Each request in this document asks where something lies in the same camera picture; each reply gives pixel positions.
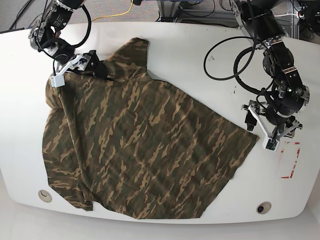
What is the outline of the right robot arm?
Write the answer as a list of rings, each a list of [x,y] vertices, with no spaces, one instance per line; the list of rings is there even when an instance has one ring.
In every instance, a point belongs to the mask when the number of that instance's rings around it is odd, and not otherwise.
[[[61,31],[71,19],[74,10],[82,9],[87,18],[87,29],[83,39],[70,44],[60,37]],[[63,76],[65,72],[107,79],[108,69],[97,56],[95,50],[76,54],[75,50],[88,40],[92,29],[92,20],[83,0],[52,0],[36,18],[29,33],[30,45],[53,59],[53,76]]]

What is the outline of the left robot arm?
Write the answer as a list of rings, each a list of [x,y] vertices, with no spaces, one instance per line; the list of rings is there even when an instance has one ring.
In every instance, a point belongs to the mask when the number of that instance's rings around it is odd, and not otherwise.
[[[239,76],[235,79],[249,92],[265,98],[266,103],[260,104],[254,110],[259,116],[260,109],[264,109],[265,118],[274,125],[273,139],[291,135],[300,127],[293,115],[307,106],[310,100],[310,90],[303,84],[294,65],[293,54],[283,42],[285,31],[272,12],[280,3],[279,0],[230,1],[232,12],[243,34],[252,41],[252,47],[237,56],[234,72],[237,72],[244,55],[261,46],[264,49],[262,65],[272,78],[272,83],[266,89],[257,90],[244,84]]]

